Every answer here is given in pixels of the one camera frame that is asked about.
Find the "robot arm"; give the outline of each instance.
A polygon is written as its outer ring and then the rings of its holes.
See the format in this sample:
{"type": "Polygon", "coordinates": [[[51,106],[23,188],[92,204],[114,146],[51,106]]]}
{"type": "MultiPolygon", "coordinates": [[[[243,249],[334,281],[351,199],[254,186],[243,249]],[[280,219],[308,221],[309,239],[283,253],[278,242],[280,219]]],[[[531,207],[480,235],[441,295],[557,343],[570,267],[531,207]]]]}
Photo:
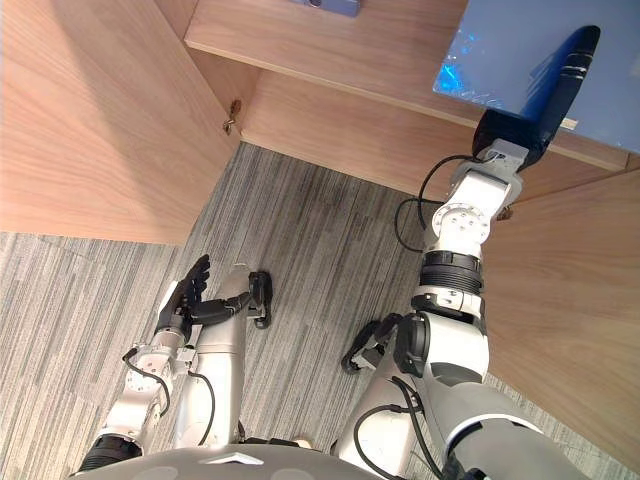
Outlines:
{"type": "Polygon", "coordinates": [[[129,370],[122,393],[85,456],[80,472],[145,454],[158,421],[169,409],[173,384],[180,375],[199,378],[208,385],[209,390],[204,393],[207,398],[203,399],[196,383],[187,383],[187,394],[183,393],[178,402],[178,446],[200,445],[214,437],[215,432],[211,427],[216,410],[219,430],[229,431],[236,427],[237,419],[233,419],[230,412],[239,408],[239,402],[236,406],[227,401],[234,393],[233,382],[227,378],[231,376],[231,371],[239,382],[239,389],[243,380],[240,372],[236,371],[235,364],[238,361],[233,360],[236,343],[244,347],[244,343],[235,338],[236,330],[244,331],[244,321],[241,321],[244,319],[237,319],[236,315],[248,307],[246,317],[253,319],[256,327],[266,328],[270,318],[271,280],[266,272],[249,272],[245,266],[244,269],[238,269],[236,280],[241,284],[246,284],[248,280],[246,291],[226,299],[203,302],[202,293],[207,287],[209,267],[209,257],[205,255],[197,260],[182,280],[171,284],[163,307],[158,312],[151,342],[136,344],[123,356],[129,370]],[[215,394],[209,378],[213,376],[219,385],[228,387],[218,392],[218,408],[214,408],[215,394]],[[198,406],[211,405],[206,410],[209,416],[206,429],[198,419],[202,408],[185,408],[194,403],[198,406]]]}
{"type": "Polygon", "coordinates": [[[465,162],[427,232],[415,312],[398,326],[394,359],[413,379],[446,479],[585,478],[508,398],[482,382],[489,365],[481,245],[521,189],[528,151],[497,140],[465,162]]]}

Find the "wooden panel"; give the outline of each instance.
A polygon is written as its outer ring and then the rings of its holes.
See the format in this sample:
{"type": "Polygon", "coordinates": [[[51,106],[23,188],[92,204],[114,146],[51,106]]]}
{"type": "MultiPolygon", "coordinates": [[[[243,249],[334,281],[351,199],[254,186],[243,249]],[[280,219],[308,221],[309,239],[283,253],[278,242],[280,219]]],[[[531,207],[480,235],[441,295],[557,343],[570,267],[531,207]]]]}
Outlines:
{"type": "Polygon", "coordinates": [[[523,202],[485,248],[491,371],[640,471],[640,172],[523,202]]]}
{"type": "Polygon", "coordinates": [[[638,168],[640,168],[640,155],[632,153],[629,155],[627,170],[637,170],[638,168]]]}
{"type": "MultiPolygon", "coordinates": [[[[290,0],[200,0],[185,41],[258,67],[475,128],[482,110],[431,87],[465,0],[367,0],[352,19],[290,0]]],[[[612,171],[626,153],[568,133],[553,149],[612,171]]]]}
{"type": "MultiPolygon", "coordinates": [[[[243,139],[302,160],[416,194],[441,158],[469,153],[472,131],[460,125],[265,71],[243,139]]],[[[442,196],[454,166],[430,185],[442,196]]],[[[607,172],[548,153],[523,174],[522,198],[565,189],[607,172]]]]}
{"type": "Polygon", "coordinates": [[[236,99],[242,102],[235,124],[235,127],[241,130],[256,90],[261,70],[247,63],[236,62],[235,60],[211,55],[200,50],[188,48],[188,51],[198,70],[200,70],[200,73],[225,110],[229,111],[231,103],[236,99]]]}
{"type": "Polygon", "coordinates": [[[239,137],[153,0],[4,8],[0,228],[182,243],[239,137]]]}
{"type": "MultiPolygon", "coordinates": [[[[198,0],[155,0],[155,2],[178,38],[184,38],[198,0]]],[[[248,63],[236,62],[201,50],[187,47],[187,52],[227,112],[231,109],[231,103],[234,100],[239,99],[242,102],[235,124],[236,128],[242,128],[243,119],[260,76],[260,69],[248,63]]]]}
{"type": "Polygon", "coordinates": [[[182,40],[198,0],[155,0],[155,2],[176,36],[182,40]]]}

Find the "wire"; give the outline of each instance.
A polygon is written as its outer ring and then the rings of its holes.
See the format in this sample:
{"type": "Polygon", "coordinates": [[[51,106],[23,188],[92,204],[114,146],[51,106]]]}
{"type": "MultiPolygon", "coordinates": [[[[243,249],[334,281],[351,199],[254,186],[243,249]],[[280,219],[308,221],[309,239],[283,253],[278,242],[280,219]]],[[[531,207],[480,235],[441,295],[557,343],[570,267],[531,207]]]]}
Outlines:
{"type": "Polygon", "coordinates": [[[422,412],[424,414],[424,407],[422,406],[422,401],[420,400],[420,395],[418,395],[418,392],[416,392],[415,389],[411,385],[409,385],[407,382],[405,382],[404,380],[402,380],[399,377],[392,377],[391,382],[395,383],[396,385],[398,385],[398,382],[400,382],[402,385],[404,385],[404,388],[406,388],[409,391],[409,393],[411,393],[411,397],[413,397],[413,399],[418,404],[418,411],[420,411],[420,412],[422,412]]]}
{"type": "MultiPolygon", "coordinates": [[[[396,207],[396,213],[393,217],[393,229],[394,229],[394,233],[396,234],[396,240],[398,241],[398,243],[400,245],[402,245],[406,250],[409,250],[410,252],[415,252],[415,253],[422,253],[422,249],[421,248],[414,248],[414,247],[410,247],[409,245],[407,245],[405,243],[404,240],[402,240],[402,237],[400,236],[400,230],[398,228],[398,220],[400,219],[400,211],[402,210],[402,207],[410,202],[418,202],[418,198],[417,197],[411,197],[411,198],[407,198],[405,200],[403,200],[402,202],[400,202],[398,204],[398,206],[396,207]]],[[[422,200],[422,203],[432,203],[434,205],[442,205],[442,202],[436,202],[434,200],[422,200]]]]}
{"type": "MultiPolygon", "coordinates": [[[[418,424],[418,415],[416,414],[415,407],[413,406],[413,402],[411,401],[411,397],[409,396],[408,388],[410,389],[411,387],[409,387],[398,377],[391,377],[391,381],[400,389],[405,402],[407,402],[407,409],[409,410],[409,415],[411,416],[411,423],[413,424],[413,429],[415,430],[416,438],[418,439],[418,444],[420,445],[420,450],[422,450],[422,453],[427,460],[427,463],[429,464],[429,468],[438,479],[442,480],[444,478],[442,475],[442,471],[440,471],[438,465],[433,459],[433,456],[431,456],[431,452],[427,447],[427,443],[424,441],[424,437],[422,436],[422,430],[420,430],[420,425],[418,424]]],[[[424,408],[422,407],[422,403],[420,403],[419,408],[424,415],[424,408]]]]}
{"type": "Polygon", "coordinates": [[[406,480],[404,477],[401,477],[399,475],[391,475],[389,472],[387,472],[386,470],[383,470],[378,465],[373,463],[369,459],[369,457],[367,457],[367,455],[364,453],[364,451],[362,450],[362,446],[360,445],[359,432],[360,432],[360,427],[362,426],[364,421],[367,418],[371,417],[372,415],[375,415],[376,413],[385,412],[385,411],[394,412],[394,413],[407,413],[409,410],[407,408],[402,408],[399,405],[380,405],[378,407],[372,408],[371,410],[367,410],[365,413],[362,414],[362,416],[360,416],[360,418],[358,418],[358,420],[356,420],[356,424],[353,427],[353,443],[355,444],[356,450],[358,451],[358,455],[360,455],[360,458],[362,458],[362,461],[366,463],[367,466],[371,470],[376,472],[378,475],[386,478],[387,480],[406,480]]]}
{"type": "Polygon", "coordinates": [[[420,220],[420,225],[423,230],[427,228],[427,222],[424,220],[424,213],[422,212],[422,204],[427,202],[433,202],[433,200],[423,199],[424,191],[427,188],[427,183],[431,180],[431,177],[436,173],[436,171],[443,166],[445,163],[452,162],[454,160],[468,160],[471,162],[478,162],[479,160],[472,155],[451,155],[450,157],[443,158],[438,163],[434,165],[431,171],[427,174],[424,181],[422,182],[422,186],[420,187],[420,192],[418,193],[418,219],[420,220]]]}
{"type": "Polygon", "coordinates": [[[189,375],[190,377],[195,377],[202,380],[207,386],[207,388],[209,389],[209,395],[211,396],[211,414],[209,415],[209,423],[207,423],[207,428],[204,431],[204,435],[202,435],[202,439],[200,440],[200,443],[198,443],[198,446],[201,446],[201,445],[204,445],[204,442],[207,440],[207,437],[209,436],[209,432],[211,431],[211,425],[213,425],[213,416],[216,413],[216,396],[213,393],[213,387],[211,386],[211,382],[206,376],[202,375],[201,373],[192,372],[191,370],[187,371],[187,375],[189,375]]]}
{"type": "Polygon", "coordinates": [[[124,361],[124,363],[127,364],[127,367],[129,367],[131,370],[136,372],[138,375],[142,375],[143,377],[153,378],[156,382],[158,382],[162,386],[162,390],[164,390],[164,397],[167,400],[164,410],[160,412],[160,417],[164,417],[164,414],[169,411],[169,406],[171,405],[171,395],[169,394],[169,387],[167,387],[167,384],[161,377],[154,375],[153,373],[145,372],[144,370],[139,369],[133,363],[131,363],[131,358],[133,358],[136,353],[138,353],[138,349],[136,347],[133,347],[131,350],[129,350],[127,353],[123,355],[122,361],[124,361]]]}

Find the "wooden shelf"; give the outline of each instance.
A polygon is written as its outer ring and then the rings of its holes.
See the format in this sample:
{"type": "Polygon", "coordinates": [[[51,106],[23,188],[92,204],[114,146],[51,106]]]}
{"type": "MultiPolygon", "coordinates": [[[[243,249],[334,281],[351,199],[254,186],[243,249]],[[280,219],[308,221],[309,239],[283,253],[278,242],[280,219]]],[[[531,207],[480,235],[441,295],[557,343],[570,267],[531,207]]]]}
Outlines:
{"type": "MultiPolygon", "coordinates": [[[[432,91],[465,0],[367,0],[349,18],[290,0],[200,0],[195,49],[474,128],[482,109],[432,91]]],[[[561,132],[553,150],[607,170],[627,153],[561,132]]]]}
{"type": "Polygon", "coordinates": [[[97,0],[4,14],[0,230],[184,244],[240,137],[162,13],[97,0]]]}
{"type": "Polygon", "coordinates": [[[640,171],[523,202],[483,245],[492,373],[636,472],[638,245],[640,171]]]}
{"type": "MultiPolygon", "coordinates": [[[[262,72],[244,122],[247,142],[411,194],[438,160],[468,152],[473,138],[460,125],[274,72],[262,72]]],[[[442,168],[430,195],[444,195],[450,175],[442,168]]],[[[548,152],[524,172],[521,199],[606,175],[548,152]]]]}

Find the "floor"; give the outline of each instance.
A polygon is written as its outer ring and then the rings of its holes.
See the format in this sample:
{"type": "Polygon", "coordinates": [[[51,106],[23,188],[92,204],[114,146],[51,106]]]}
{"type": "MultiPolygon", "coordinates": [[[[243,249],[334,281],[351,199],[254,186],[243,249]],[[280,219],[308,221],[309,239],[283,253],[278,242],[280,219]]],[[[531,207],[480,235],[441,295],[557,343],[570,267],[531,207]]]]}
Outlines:
{"type": "MultiPolygon", "coordinates": [[[[250,327],[241,419],[247,433],[303,436],[327,451],[368,374],[338,362],[355,332],[404,312],[419,255],[393,235],[406,195],[242,145],[184,248],[0,234],[0,478],[75,471],[121,388],[120,356],[148,339],[169,282],[211,255],[212,296],[231,265],[269,270],[273,325],[250,327]]],[[[403,234],[419,245],[412,215],[403,234]]],[[[607,454],[489,376],[594,479],[638,479],[607,454]]],[[[166,448],[172,418],[153,450],[166,448]]],[[[409,478],[430,478],[417,455],[409,478]]]]}

